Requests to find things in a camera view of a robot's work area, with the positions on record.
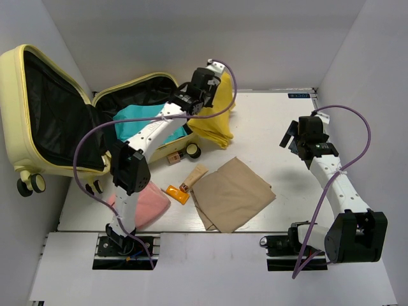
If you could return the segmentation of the yellow garment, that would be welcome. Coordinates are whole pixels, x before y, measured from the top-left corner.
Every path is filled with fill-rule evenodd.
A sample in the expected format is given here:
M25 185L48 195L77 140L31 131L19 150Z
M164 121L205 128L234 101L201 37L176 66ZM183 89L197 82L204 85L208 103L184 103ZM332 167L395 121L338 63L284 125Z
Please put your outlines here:
M217 88L212 108L203 108L199 116L213 115L224 110L233 99L233 82L227 72L221 77L221 83ZM210 140L222 149L226 149L233 139L230 131L230 113L235 107L233 103L229 110L216 117L209 119L190 119L187 122L190 130L198 136Z

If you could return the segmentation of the teal garment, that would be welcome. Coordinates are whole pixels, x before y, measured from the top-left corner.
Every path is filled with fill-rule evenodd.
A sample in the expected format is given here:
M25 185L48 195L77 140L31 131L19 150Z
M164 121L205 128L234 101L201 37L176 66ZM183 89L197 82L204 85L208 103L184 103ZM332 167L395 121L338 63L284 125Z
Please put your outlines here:
M117 139L151 157L160 147L187 136L186 113L174 103L130 105L113 117Z

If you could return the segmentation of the beige garment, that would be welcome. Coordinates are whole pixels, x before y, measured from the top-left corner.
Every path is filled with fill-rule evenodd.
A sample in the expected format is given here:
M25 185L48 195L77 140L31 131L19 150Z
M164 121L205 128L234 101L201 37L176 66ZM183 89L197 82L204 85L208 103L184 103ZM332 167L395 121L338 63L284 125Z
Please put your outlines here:
M271 185L237 157L199 179L192 196L204 228L221 233L234 232L276 198Z

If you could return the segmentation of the pink towel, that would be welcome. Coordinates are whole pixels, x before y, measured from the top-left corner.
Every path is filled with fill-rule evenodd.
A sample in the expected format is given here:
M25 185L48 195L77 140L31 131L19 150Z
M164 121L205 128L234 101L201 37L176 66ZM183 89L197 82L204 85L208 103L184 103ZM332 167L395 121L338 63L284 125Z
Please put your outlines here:
M139 194L136 210L133 212L133 219L136 229L145 229L157 220L170 208L171 201L152 181Z

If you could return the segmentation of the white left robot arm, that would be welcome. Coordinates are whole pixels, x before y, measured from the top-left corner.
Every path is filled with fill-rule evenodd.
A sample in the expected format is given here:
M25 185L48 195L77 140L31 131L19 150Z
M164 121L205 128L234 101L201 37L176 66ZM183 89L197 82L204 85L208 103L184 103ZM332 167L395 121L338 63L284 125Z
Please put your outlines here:
M196 115L211 107L225 65L220 62L197 68L190 82L181 85L141 131L124 142L117 142L112 154L111 174L115 190L115 219L106 225L106 234L120 254L129 254L135 246L135 214L139 193L150 182L148 162L164 141L182 127L186 115Z

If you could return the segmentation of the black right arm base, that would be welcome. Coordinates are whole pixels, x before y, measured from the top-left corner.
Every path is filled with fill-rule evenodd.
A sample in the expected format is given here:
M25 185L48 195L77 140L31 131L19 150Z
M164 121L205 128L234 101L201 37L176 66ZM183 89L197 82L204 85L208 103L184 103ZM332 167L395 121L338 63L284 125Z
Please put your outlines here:
M287 235L267 235L260 239L259 246L266 251L266 263L269 272L290 272L295 269L302 245L299 242L292 244ZM304 266L303 271L327 269L325 253L320 252Z

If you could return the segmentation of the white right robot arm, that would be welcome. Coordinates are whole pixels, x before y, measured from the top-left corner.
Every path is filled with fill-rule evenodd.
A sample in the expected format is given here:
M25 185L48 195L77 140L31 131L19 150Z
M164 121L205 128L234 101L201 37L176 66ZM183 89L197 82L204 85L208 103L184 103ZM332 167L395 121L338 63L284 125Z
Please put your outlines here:
M362 263L380 260L388 220L374 212L358 195L339 153L324 131L324 121L317 115L292 121L280 146L297 155L326 191L334 222L329 228L309 222L293 223L288 229L288 246L295 254L307 249L326 253L334 263Z

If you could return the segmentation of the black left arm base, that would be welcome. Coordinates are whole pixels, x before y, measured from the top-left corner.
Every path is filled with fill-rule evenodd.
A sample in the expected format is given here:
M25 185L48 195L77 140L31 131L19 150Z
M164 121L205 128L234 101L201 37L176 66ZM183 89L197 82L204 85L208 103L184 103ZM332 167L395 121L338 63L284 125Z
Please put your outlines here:
M147 250L136 241L130 241L124 251L112 242L107 236L99 236L94 254L93 270L153 270L149 256L156 266L159 259L160 237L157 235L142 235L138 237Z

